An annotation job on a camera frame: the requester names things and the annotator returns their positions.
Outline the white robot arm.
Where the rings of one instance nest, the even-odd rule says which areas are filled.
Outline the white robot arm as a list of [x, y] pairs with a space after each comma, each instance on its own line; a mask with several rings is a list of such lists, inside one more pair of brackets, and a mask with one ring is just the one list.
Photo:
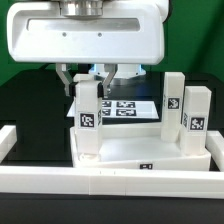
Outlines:
[[54, 63], [66, 86], [69, 64], [102, 64], [107, 90], [120, 64], [162, 61], [169, 9], [169, 0], [16, 2], [7, 13], [8, 52], [16, 62]]

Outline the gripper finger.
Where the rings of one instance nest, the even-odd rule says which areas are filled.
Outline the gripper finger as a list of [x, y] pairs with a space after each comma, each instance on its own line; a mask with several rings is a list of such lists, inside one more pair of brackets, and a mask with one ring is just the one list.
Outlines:
[[103, 95], [105, 98], [108, 97], [108, 86], [110, 85], [113, 77], [115, 76], [118, 65], [117, 64], [105, 64], [104, 70], [107, 73], [107, 76], [104, 78], [104, 81], [102, 83], [103, 86]]
[[56, 73], [58, 74], [61, 81], [64, 83], [65, 95], [73, 97], [75, 82], [72, 78], [71, 66], [66, 63], [57, 63]]

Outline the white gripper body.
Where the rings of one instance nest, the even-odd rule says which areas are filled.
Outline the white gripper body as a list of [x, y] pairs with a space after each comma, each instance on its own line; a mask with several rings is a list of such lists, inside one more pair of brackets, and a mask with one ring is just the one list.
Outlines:
[[17, 62], [151, 64], [164, 57], [164, 2], [105, 2], [101, 16], [73, 16], [58, 2], [18, 2], [7, 14]]

